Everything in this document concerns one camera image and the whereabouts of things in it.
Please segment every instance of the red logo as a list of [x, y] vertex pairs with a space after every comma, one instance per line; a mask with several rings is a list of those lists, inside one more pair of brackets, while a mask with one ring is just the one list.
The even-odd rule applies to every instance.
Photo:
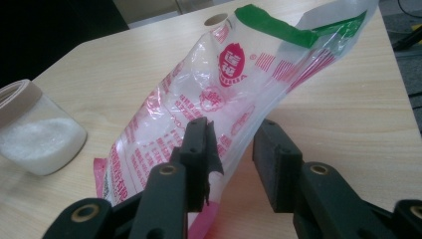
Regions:
[[216, 87], [209, 87], [202, 91], [199, 101], [201, 102], [201, 109], [204, 112], [216, 112], [225, 104], [220, 90]]
[[224, 49], [220, 54], [219, 65], [220, 83], [223, 87], [230, 87], [246, 78], [242, 75], [245, 54], [239, 43], [232, 43]]

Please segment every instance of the glass jar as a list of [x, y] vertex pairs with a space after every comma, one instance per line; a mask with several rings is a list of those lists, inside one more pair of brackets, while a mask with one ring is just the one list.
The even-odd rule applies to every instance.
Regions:
[[87, 132], [29, 80], [0, 90], [0, 154], [47, 175], [81, 150]]

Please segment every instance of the light wooden table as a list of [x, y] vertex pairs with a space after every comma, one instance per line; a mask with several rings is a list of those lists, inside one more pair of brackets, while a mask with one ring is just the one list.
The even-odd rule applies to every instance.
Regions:
[[[106, 157], [149, 92], [181, 61], [203, 23], [252, 1], [234, 1], [81, 44], [34, 82], [83, 125], [79, 155], [49, 176], [0, 159], [0, 237], [40, 238], [73, 202], [96, 196], [93, 159]], [[253, 1], [295, 25], [325, 0]], [[269, 119], [305, 161], [334, 166], [365, 200], [391, 210], [422, 196], [422, 143], [379, 11], [354, 49], [290, 93]], [[292, 215], [275, 214], [247, 149], [207, 239], [296, 238]]]

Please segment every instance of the jar lid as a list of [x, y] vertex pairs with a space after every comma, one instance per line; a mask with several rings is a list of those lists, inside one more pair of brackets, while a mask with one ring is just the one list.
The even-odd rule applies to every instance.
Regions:
[[28, 111], [43, 95], [29, 80], [12, 83], [0, 90], [0, 128]]

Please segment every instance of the dark background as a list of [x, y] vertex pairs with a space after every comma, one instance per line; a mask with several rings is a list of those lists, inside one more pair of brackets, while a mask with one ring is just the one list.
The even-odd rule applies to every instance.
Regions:
[[0, 4], [0, 88], [35, 79], [82, 42], [128, 29], [112, 0]]

